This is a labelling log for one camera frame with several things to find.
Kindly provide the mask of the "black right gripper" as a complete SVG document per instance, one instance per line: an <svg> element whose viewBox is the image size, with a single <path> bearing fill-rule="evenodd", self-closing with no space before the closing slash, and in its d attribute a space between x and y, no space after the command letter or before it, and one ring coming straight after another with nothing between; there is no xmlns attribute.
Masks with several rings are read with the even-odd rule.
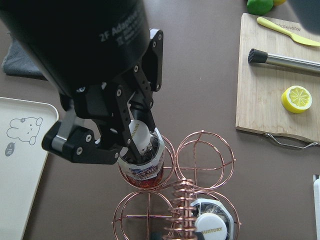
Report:
<svg viewBox="0 0 320 240"><path fill-rule="evenodd" d="M0 18L68 97L132 68L150 40L141 0L3 0Z"/></svg>

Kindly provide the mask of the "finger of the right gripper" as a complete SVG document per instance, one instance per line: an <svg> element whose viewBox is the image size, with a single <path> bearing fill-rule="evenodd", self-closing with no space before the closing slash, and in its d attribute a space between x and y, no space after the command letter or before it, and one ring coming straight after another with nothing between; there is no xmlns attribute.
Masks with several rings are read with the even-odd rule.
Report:
<svg viewBox="0 0 320 240"><path fill-rule="evenodd" d="M131 94L124 84L103 82L61 95L65 118L45 134L42 148L72 163L113 165L133 143L127 106Z"/></svg>
<svg viewBox="0 0 320 240"><path fill-rule="evenodd" d="M125 125L129 130L130 117L155 130L151 113L153 93L162 85L163 32L160 29L140 28L128 44L126 60L129 65L124 74L128 99L125 100Z"/></svg>

